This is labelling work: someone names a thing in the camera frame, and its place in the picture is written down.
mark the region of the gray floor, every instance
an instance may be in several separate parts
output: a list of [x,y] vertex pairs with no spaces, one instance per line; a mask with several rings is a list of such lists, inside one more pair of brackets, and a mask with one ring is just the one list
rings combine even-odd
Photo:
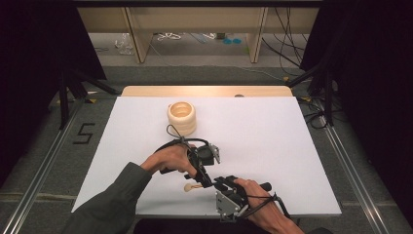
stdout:
[[[119,54],[114,47],[115,40],[121,38],[119,34],[91,34],[91,38],[99,48],[96,50],[99,51],[97,54],[108,78],[106,83],[118,90],[127,85],[282,85],[284,77],[293,76],[282,71],[281,65],[289,73],[302,73],[289,61],[282,59],[280,63],[280,58],[264,44],[258,63],[250,63],[242,34],[229,35],[231,38],[242,39],[241,44],[229,45],[210,39],[200,43],[190,34],[179,35],[182,37],[180,40],[163,41],[158,41],[155,36],[153,48],[143,64],[137,64],[134,56]],[[277,50],[281,48],[282,44],[275,40],[273,35],[265,35],[265,39]],[[294,35],[294,42],[298,47],[305,48],[306,41],[302,35]],[[298,61],[289,48],[284,47],[282,53]],[[306,96],[308,84],[309,82],[303,82],[294,87],[293,93],[298,97]],[[20,233],[58,233],[70,216],[73,202],[116,100],[116,97],[93,86],[85,86],[88,91],[97,93],[91,93],[88,97],[92,101],[81,104]],[[314,112],[309,103],[304,103],[301,107],[303,115]],[[90,123],[94,125],[85,127],[85,131],[93,134],[90,142],[75,144],[75,141],[87,139],[87,136],[78,136],[78,132],[82,125]],[[351,125],[346,122],[346,116],[343,113],[334,114],[334,123],[334,130],[378,208],[388,233],[413,233],[374,168],[365,160],[362,147]],[[55,98],[50,105],[50,114],[44,119],[30,149],[19,160],[0,190],[0,229],[5,227],[7,219],[48,153],[57,135],[58,126],[59,106]],[[304,231],[323,226],[334,233],[375,233],[326,130],[317,130],[309,125],[309,131],[343,214],[337,217],[295,217],[294,221]]]

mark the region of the gray sleeve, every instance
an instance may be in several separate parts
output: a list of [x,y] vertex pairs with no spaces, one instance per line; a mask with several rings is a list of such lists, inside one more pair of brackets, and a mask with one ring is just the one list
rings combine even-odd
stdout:
[[63,233],[126,233],[134,221],[137,199],[151,177],[128,163],[114,183],[71,215]]

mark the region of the white table surface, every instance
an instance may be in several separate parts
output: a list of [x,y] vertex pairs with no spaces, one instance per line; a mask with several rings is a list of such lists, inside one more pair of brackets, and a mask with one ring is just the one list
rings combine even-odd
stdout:
[[[295,97],[118,97],[73,211],[105,190],[128,162],[140,164],[173,139],[167,110],[182,100],[197,114],[197,130],[188,137],[220,149],[221,164],[206,166],[211,179],[270,182],[291,215],[341,213]],[[136,213],[218,216],[215,189],[184,192],[188,182],[195,180],[179,172],[154,174]]]

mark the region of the black stand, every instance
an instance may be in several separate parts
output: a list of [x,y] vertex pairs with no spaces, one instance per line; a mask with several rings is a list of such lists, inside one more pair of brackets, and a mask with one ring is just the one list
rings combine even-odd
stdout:
[[346,47],[351,44],[351,40],[354,33],[355,25],[362,12],[361,2],[362,0],[356,0],[353,7],[344,17],[342,23],[337,28],[331,42],[327,46],[327,49],[321,58],[320,62],[306,71],[304,74],[298,76],[291,82],[286,84],[287,87],[292,88],[304,80],[313,77],[312,82],[308,88],[310,96],[319,95],[320,91],[324,89],[325,104],[324,104],[324,116],[327,124],[333,126],[332,121],[332,79],[333,73],[336,71],[334,65],[340,60],[340,55],[346,53]]
[[84,80],[103,91],[107,92],[110,95],[120,95],[121,93],[98,80],[86,75],[85,73],[79,70],[63,70],[60,76],[59,82],[59,97],[60,97],[60,129],[63,129],[69,118],[69,101],[67,99],[67,88],[73,94],[75,98],[85,98],[88,95],[88,92],[85,90],[85,87],[82,85],[81,80]]

